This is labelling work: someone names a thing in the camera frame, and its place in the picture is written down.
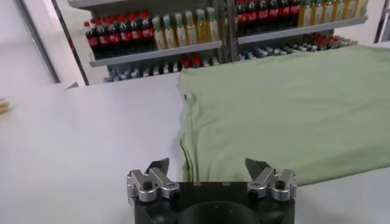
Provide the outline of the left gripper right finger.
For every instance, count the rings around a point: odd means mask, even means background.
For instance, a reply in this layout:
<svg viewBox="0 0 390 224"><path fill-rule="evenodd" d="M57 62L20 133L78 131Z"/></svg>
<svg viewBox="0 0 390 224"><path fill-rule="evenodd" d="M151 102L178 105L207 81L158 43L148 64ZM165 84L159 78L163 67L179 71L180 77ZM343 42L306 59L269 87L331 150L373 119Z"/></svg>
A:
<svg viewBox="0 0 390 224"><path fill-rule="evenodd" d="M297 196L297 177L293 170L284 169L280 173L264 161L246 158L246 168L252 181L247 183L250 201L270 196L278 202L295 200Z"/></svg>

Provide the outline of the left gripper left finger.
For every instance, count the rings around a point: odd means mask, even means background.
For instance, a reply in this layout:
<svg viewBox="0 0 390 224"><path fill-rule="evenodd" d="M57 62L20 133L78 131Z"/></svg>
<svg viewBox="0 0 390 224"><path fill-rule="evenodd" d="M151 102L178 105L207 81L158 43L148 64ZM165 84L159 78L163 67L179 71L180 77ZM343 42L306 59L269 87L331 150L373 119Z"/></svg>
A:
<svg viewBox="0 0 390 224"><path fill-rule="evenodd" d="M150 203L158 197L169 201L180 195L180 184L168 178L169 158L150 163L145 172L131 170L127 175L127 198Z"/></svg>

